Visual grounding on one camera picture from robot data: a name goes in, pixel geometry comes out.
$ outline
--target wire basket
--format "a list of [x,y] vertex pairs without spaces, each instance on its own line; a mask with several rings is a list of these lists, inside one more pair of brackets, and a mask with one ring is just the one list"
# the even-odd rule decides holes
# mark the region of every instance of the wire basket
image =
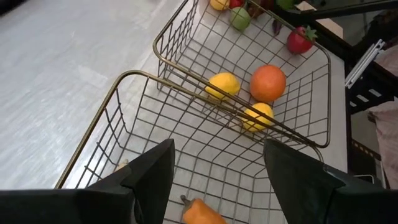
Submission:
[[[244,113],[237,112],[227,123],[212,118],[220,107],[162,78],[125,72],[104,99],[56,188],[85,188],[126,159],[173,138],[175,172],[164,223],[181,223],[180,195],[202,198],[228,223],[284,222],[262,158],[264,138],[253,140],[230,128],[239,125],[235,118]],[[307,145],[294,142],[317,157]]]
[[[248,0],[249,4],[258,6]],[[315,147],[327,147],[330,142],[330,58],[317,43],[306,53],[294,55],[287,50],[286,41],[293,27],[270,11],[251,18],[243,31],[230,23],[231,10],[214,10],[209,1],[185,0],[154,41],[158,56],[158,76],[196,94],[206,96],[206,86],[224,93],[230,99],[218,105],[232,111],[247,108],[273,122],[267,129],[252,134],[272,136],[290,146],[292,136]],[[274,35],[272,22],[283,24]],[[254,109],[256,103],[249,91],[254,71],[265,64],[278,66],[287,77],[284,94],[269,103],[274,119]],[[231,96],[208,83],[220,72],[230,72],[238,78],[240,90]],[[218,119],[233,117],[222,110]]]

